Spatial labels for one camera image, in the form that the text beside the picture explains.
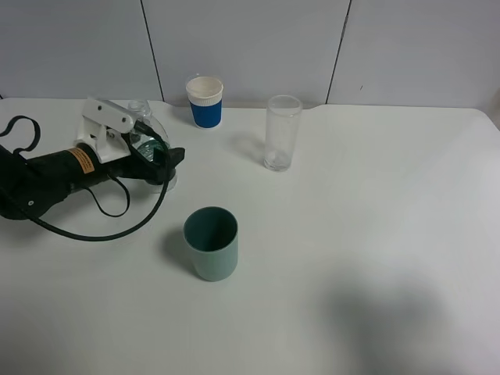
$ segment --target black strap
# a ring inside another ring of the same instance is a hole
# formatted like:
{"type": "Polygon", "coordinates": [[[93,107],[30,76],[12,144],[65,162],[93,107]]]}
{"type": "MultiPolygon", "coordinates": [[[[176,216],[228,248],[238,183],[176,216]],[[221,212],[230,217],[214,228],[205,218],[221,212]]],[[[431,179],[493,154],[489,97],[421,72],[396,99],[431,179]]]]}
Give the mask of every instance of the black strap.
{"type": "Polygon", "coordinates": [[[34,148],[37,147],[38,142],[40,141],[40,136],[41,136],[40,125],[38,125],[38,123],[35,120],[31,119],[30,117],[26,117],[26,116],[15,116],[9,121],[9,123],[7,124],[7,128],[3,132],[0,133],[0,137],[4,137],[7,134],[9,134],[12,131],[12,129],[14,128],[14,124],[17,121],[22,120],[22,119],[29,120],[33,123],[34,138],[33,138],[33,141],[31,142],[31,145],[29,145],[28,147],[16,148],[14,150],[14,152],[12,153],[15,156],[20,156],[19,153],[22,151],[33,151],[34,148]]]}
{"type": "Polygon", "coordinates": [[[107,213],[104,209],[102,209],[101,205],[99,205],[99,202],[97,200],[97,198],[95,197],[95,194],[94,192],[89,188],[89,187],[86,187],[84,185],[80,185],[80,188],[88,191],[89,193],[92,194],[92,198],[95,200],[95,204],[97,205],[97,207],[99,208],[99,211],[101,211],[101,213],[103,213],[104,215],[106,216],[109,216],[109,217],[120,217],[120,216],[123,216],[125,215],[125,213],[128,211],[129,207],[130,207],[130,193],[129,191],[127,190],[127,188],[125,187],[125,185],[120,181],[118,180],[116,177],[112,176],[112,175],[108,175],[108,177],[115,181],[119,186],[121,186],[121,188],[123,189],[123,191],[125,191],[125,196],[127,197],[127,207],[125,208],[125,211],[123,211],[122,213],[118,214],[118,215],[113,215],[111,213],[107,213]]]}

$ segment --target wall seam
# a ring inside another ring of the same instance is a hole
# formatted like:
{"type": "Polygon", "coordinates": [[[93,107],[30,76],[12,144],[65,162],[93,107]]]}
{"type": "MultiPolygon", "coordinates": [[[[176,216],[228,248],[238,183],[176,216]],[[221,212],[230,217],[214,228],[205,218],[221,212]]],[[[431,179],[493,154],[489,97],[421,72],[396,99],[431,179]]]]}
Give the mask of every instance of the wall seam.
{"type": "Polygon", "coordinates": [[[352,4],[352,0],[349,0],[349,6],[347,7],[347,12],[345,14],[344,26],[342,27],[341,41],[338,44],[337,56],[335,56],[334,70],[331,72],[330,86],[328,88],[327,100],[325,101],[325,104],[328,104],[328,99],[330,98],[331,87],[334,84],[335,70],[337,69],[338,56],[341,54],[341,48],[342,48],[342,42],[344,41],[345,29],[347,28],[349,13],[351,12],[351,4],[352,4]]]}
{"type": "Polygon", "coordinates": [[[144,17],[146,32],[148,33],[149,47],[151,48],[151,54],[153,56],[153,62],[155,64],[155,72],[156,72],[156,78],[158,79],[159,92],[162,95],[162,101],[164,102],[165,96],[163,95],[162,81],[159,79],[159,72],[158,72],[158,65],[156,64],[155,50],[153,48],[153,43],[151,41],[151,34],[149,33],[148,18],[146,17],[146,11],[144,9],[144,4],[143,4],[142,0],[139,0],[139,1],[141,2],[142,16],[144,17]]]}

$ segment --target black cable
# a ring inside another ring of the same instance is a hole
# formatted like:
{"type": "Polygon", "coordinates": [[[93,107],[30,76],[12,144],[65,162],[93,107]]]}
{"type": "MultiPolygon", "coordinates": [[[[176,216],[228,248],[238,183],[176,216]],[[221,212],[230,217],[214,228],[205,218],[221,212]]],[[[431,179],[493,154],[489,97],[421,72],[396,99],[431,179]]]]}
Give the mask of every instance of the black cable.
{"type": "Polygon", "coordinates": [[[148,135],[148,136],[156,139],[161,144],[163,151],[165,152],[165,156],[166,156],[166,177],[165,177],[165,180],[163,181],[163,188],[162,188],[162,191],[159,193],[158,201],[156,201],[151,212],[140,223],[134,225],[132,228],[124,230],[123,232],[111,234],[109,236],[83,236],[81,234],[71,233],[71,232],[68,232],[67,230],[60,229],[58,227],[54,227],[53,225],[46,223],[44,220],[38,219],[37,217],[29,214],[23,207],[21,207],[16,202],[16,200],[14,198],[12,198],[10,196],[10,194],[7,191],[5,191],[5,189],[1,185],[0,185],[0,192],[5,196],[5,198],[9,201],[9,203],[11,203],[14,207],[16,207],[28,220],[39,225],[40,227],[45,228],[46,230],[51,231],[52,233],[58,234],[59,236],[71,238],[73,240],[89,241],[89,242],[112,241],[112,240],[116,240],[118,238],[125,237],[128,234],[131,234],[131,233],[135,232],[136,230],[141,229],[158,212],[158,209],[162,205],[163,199],[165,198],[166,189],[169,186],[169,176],[171,173],[169,150],[166,147],[166,144],[163,141],[163,139],[151,127],[149,127],[143,123],[137,122],[135,124],[134,128],[136,130],[142,132],[143,134],[148,135]]]}
{"type": "Polygon", "coordinates": [[[94,199],[94,202],[97,205],[97,208],[99,209],[99,211],[101,211],[101,213],[103,215],[106,215],[106,216],[109,216],[109,217],[121,217],[121,216],[125,215],[127,213],[128,209],[130,208],[130,193],[129,193],[127,187],[120,180],[118,180],[116,177],[114,177],[113,175],[111,175],[109,173],[108,173],[108,177],[109,177],[110,180],[115,181],[123,189],[123,191],[125,191],[125,199],[127,200],[127,207],[125,207],[125,210],[122,213],[118,213],[118,214],[114,215],[112,213],[106,212],[101,207],[101,204],[97,200],[97,197],[95,196],[94,192],[89,187],[86,187],[86,186],[84,186],[82,184],[78,185],[78,187],[81,188],[81,189],[83,189],[83,190],[88,191],[89,193],[91,193],[92,198],[94,199]]]}

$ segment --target orange warning label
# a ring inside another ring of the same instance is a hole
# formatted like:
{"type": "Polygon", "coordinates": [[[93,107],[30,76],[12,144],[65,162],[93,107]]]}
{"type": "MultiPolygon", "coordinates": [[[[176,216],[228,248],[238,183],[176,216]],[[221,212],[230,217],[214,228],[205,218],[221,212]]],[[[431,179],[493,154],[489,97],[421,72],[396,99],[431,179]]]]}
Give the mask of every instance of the orange warning label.
{"type": "Polygon", "coordinates": [[[80,163],[81,169],[85,174],[95,171],[94,164],[92,164],[91,158],[85,153],[84,150],[75,147],[70,148],[66,151],[70,152],[75,158],[77,158],[78,162],[80,163]]]}

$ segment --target cup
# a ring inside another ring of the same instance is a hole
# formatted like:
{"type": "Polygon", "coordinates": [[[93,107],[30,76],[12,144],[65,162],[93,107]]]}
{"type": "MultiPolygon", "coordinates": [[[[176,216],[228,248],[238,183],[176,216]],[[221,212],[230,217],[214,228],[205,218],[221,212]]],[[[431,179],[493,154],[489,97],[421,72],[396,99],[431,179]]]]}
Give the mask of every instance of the cup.
{"type": "Polygon", "coordinates": [[[229,277],[238,264],[238,222],[220,207],[193,212],[184,224],[184,239],[198,275],[208,281],[229,277]]]}
{"type": "Polygon", "coordinates": [[[187,97],[198,127],[211,129],[220,124],[223,89],[222,82],[216,77],[196,75],[187,79],[187,97]]]}
{"type": "Polygon", "coordinates": [[[302,114],[302,103],[290,95],[274,96],[267,102],[264,165],[277,172],[290,168],[302,114]]]}

